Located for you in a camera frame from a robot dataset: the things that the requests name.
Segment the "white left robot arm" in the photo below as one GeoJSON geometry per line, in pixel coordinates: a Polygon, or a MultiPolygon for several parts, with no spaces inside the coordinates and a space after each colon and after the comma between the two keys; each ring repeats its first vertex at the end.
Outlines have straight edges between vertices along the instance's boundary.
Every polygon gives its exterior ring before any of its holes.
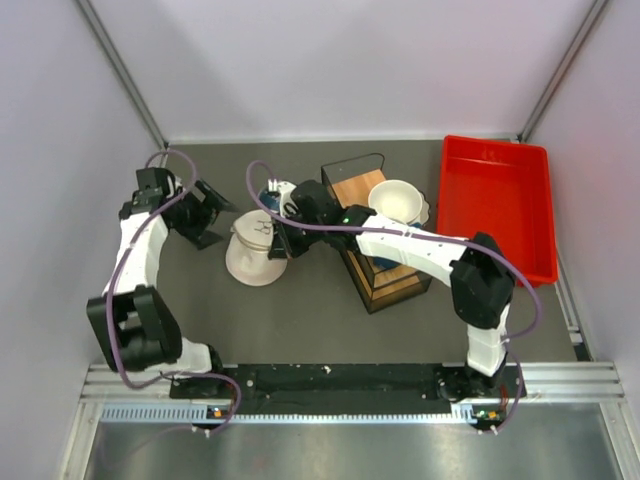
{"type": "Polygon", "coordinates": [[[218,215],[237,207],[201,179],[194,183],[199,196],[187,191],[166,168],[139,169],[136,179],[137,190],[118,214],[121,240],[112,278],[101,295],[88,300],[88,320],[112,371],[117,370],[115,354],[126,372],[194,371],[194,387],[216,396],[227,382],[219,354],[182,336],[157,290],[157,277],[170,232],[203,250],[223,239],[209,230],[218,215]]]}

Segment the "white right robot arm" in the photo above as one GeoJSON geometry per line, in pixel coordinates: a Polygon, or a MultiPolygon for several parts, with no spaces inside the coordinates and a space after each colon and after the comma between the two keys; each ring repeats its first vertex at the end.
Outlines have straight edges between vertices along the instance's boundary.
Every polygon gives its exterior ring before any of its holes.
{"type": "Polygon", "coordinates": [[[298,185],[270,179],[259,195],[274,214],[269,256],[293,259],[325,243],[341,253],[381,258],[442,282],[467,326],[468,351],[460,390],[487,396],[504,380],[506,319],[515,278],[500,262],[494,239],[430,234],[363,205],[342,207],[315,180],[298,185]]]}

